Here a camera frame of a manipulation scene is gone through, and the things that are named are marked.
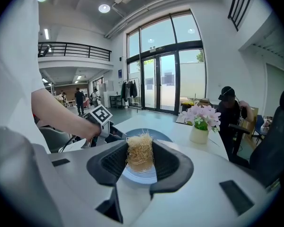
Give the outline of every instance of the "green leaf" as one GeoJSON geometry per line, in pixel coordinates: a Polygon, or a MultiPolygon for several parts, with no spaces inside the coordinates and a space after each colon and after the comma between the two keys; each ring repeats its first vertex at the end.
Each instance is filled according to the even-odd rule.
{"type": "Polygon", "coordinates": [[[207,123],[205,121],[200,122],[200,124],[195,124],[195,127],[199,130],[206,131],[207,130],[207,123]]]}

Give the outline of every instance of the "ceiling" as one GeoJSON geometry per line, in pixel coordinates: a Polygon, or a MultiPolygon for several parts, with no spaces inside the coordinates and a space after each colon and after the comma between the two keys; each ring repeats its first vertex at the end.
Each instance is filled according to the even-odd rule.
{"type": "Polygon", "coordinates": [[[126,4],[124,2],[115,4],[115,0],[47,0],[39,3],[40,29],[43,24],[47,27],[52,25],[50,24],[51,17],[55,20],[55,17],[59,16],[59,21],[54,22],[56,26],[74,26],[73,23],[75,23],[79,28],[84,26],[84,29],[105,35],[124,17],[153,1],[155,0],[131,0],[126,4]],[[108,13],[100,13],[98,7],[101,4],[109,5],[111,10],[108,13]],[[78,20],[78,14],[81,14],[82,18],[84,17],[86,25],[82,25],[78,20]],[[68,20],[72,20],[69,21],[72,24],[65,24],[67,18],[62,15],[68,17],[68,20]]]}
{"type": "Polygon", "coordinates": [[[81,78],[79,83],[87,83],[93,77],[102,75],[108,70],[89,68],[89,67],[50,67],[40,69],[42,78],[45,78],[49,83],[59,84],[72,84],[78,80],[78,76],[81,78]]]}
{"type": "Polygon", "coordinates": [[[268,19],[261,34],[253,45],[284,59],[284,28],[275,15],[268,19]]]}

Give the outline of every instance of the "black cable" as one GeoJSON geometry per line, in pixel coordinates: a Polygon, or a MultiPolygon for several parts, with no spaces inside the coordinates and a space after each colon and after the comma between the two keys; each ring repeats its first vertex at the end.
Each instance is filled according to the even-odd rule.
{"type": "Polygon", "coordinates": [[[70,140],[63,146],[63,148],[62,148],[62,150],[61,150],[61,152],[63,152],[64,151],[64,149],[67,147],[67,145],[74,139],[74,138],[76,138],[76,136],[75,135],[73,135],[71,138],[70,138],[70,140]]]}

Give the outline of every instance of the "office chair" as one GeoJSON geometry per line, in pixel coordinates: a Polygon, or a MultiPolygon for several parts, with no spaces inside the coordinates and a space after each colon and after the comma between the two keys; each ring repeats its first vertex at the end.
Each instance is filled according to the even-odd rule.
{"type": "Polygon", "coordinates": [[[267,131],[264,131],[261,126],[264,124],[264,119],[261,115],[257,115],[257,121],[256,125],[254,128],[254,132],[252,133],[251,137],[257,137],[257,143],[259,142],[259,139],[261,138],[262,135],[267,135],[267,131]]]}
{"type": "Polygon", "coordinates": [[[258,179],[265,187],[278,178],[282,179],[284,171],[284,91],[269,132],[252,152],[249,163],[239,156],[233,156],[231,161],[258,179]]]}
{"type": "Polygon", "coordinates": [[[65,132],[59,132],[47,127],[39,128],[39,130],[43,134],[51,153],[57,153],[70,140],[69,134],[65,132]]]}

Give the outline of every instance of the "window frame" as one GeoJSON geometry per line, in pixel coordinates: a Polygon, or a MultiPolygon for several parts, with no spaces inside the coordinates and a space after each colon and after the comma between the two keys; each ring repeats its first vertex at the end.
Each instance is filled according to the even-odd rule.
{"type": "MultiPolygon", "coordinates": [[[[176,78],[175,78],[175,84],[176,85],[180,85],[180,60],[179,60],[179,51],[183,51],[183,50],[194,50],[194,49],[201,49],[203,50],[203,55],[204,55],[204,63],[205,63],[205,98],[206,98],[206,92],[207,92],[207,69],[206,69],[206,59],[205,59],[205,53],[204,53],[204,47],[203,47],[203,43],[202,43],[202,37],[200,34],[200,30],[198,27],[198,24],[195,20],[195,17],[192,13],[191,10],[184,10],[184,11],[180,11],[180,12],[176,12],[176,13],[169,13],[166,14],[164,16],[161,16],[159,18],[156,18],[152,21],[149,21],[137,28],[135,28],[133,31],[127,33],[126,35],[127,37],[127,43],[126,43],[126,52],[127,52],[127,75],[129,75],[129,64],[135,62],[135,61],[140,61],[140,78],[141,78],[141,91],[143,91],[145,89],[145,81],[144,81],[144,66],[142,65],[142,60],[144,60],[147,57],[152,57],[155,56],[157,54],[162,54],[162,53],[169,53],[169,52],[174,52],[175,53],[175,61],[176,61],[176,78]],[[200,36],[200,40],[195,40],[195,41],[186,41],[186,42],[179,42],[177,41],[177,34],[175,31],[175,26],[173,23],[173,17],[179,17],[179,16],[185,16],[185,15],[191,15],[193,17],[193,20],[195,22],[196,28],[197,28],[197,32],[199,33],[200,36]],[[171,24],[172,24],[172,28],[173,28],[173,33],[174,33],[174,37],[175,37],[175,43],[174,44],[168,44],[163,47],[163,50],[160,51],[153,51],[150,52],[150,50],[147,50],[145,52],[141,52],[142,49],[142,38],[141,38],[141,31],[142,29],[145,29],[149,26],[152,26],[156,23],[159,23],[161,21],[165,21],[170,19],[171,24]],[[135,34],[136,32],[139,32],[139,54],[138,55],[134,55],[132,57],[128,57],[129,55],[129,36],[135,34]]],[[[180,103],[180,86],[178,86],[178,88],[176,89],[176,100],[175,100],[175,109],[174,109],[174,114],[178,115],[178,111],[179,111],[179,103],[180,103]]],[[[142,98],[142,108],[145,107],[145,101],[144,98],[142,98]]]]}

